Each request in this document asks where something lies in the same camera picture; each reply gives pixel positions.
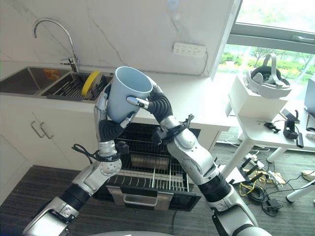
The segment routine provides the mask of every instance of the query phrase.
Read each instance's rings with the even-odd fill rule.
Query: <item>vr headset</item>
[[[257,67],[251,73],[247,71],[246,79],[247,87],[265,98],[278,99],[285,97],[292,90],[290,83],[281,77],[281,73],[277,69],[277,58],[273,53],[266,56],[262,66]]]

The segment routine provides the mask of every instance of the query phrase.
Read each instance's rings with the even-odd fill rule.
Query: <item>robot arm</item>
[[[106,101],[110,93],[108,85],[98,97],[94,107],[94,120],[98,152],[91,165],[82,170],[60,197],[55,197],[25,227],[24,236],[66,236],[69,223],[74,220],[80,208],[111,176],[116,175],[122,166],[120,156],[128,153],[123,142],[114,143],[135,113],[129,114],[121,123],[107,120]]]
[[[153,141],[156,144],[167,142],[169,153],[198,185],[214,211],[213,222],[220,236],[270,236],[258,228],[253,213],[220,174],[211,154],[188,130],[191,115],[184,123],[179,123],[173,116],[170,102],[156,84],[149,101],[134,97],[128,97],[127,101],[149,111],[160,123],[160,128],[153,134]]]

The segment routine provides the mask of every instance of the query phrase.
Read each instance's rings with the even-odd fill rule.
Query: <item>laptop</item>
[[[304,108],[308,113],[315,116],[315,75],[309,79],[307,84]]]

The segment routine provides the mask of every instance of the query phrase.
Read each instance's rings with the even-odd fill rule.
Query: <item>electrical outlet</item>
[[[173,53],[182,56],[203,58],[206,53],[206,46],[189,43],[174,43]]]

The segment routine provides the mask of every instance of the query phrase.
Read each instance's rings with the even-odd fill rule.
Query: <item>dishwasher handle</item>
[[[128,201],[127,200],[127,194],[124,195],[124,203],[126,204],[133,204],[133,205],[140,205],[140,206],[146,206],[146,207],[155,207],[158,204],[158,199],[155,199],[155,203],[142,203],[142,202],[135,202],[135,201]]]

